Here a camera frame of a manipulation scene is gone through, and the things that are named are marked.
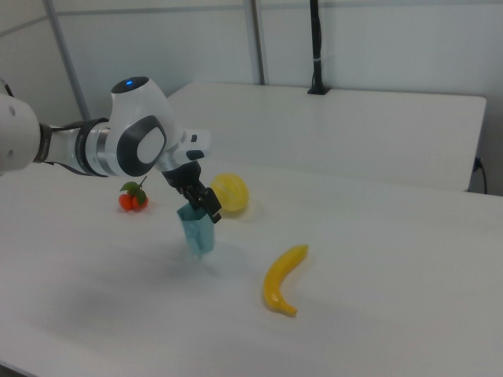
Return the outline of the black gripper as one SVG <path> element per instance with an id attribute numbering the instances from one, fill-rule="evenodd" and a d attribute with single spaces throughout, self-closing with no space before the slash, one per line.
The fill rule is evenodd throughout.
<path id="1" fill-rule="evenodd" d="M 222 205 L 212 188 L 206 188 L 200 181 L 201 166 L 197 161 L 184 164 L 176 169 L 163 171 L 162 175 L 172 188 L 182 194 L 193 209 L 203 207 L 213 224 L 222 216 Z"/>

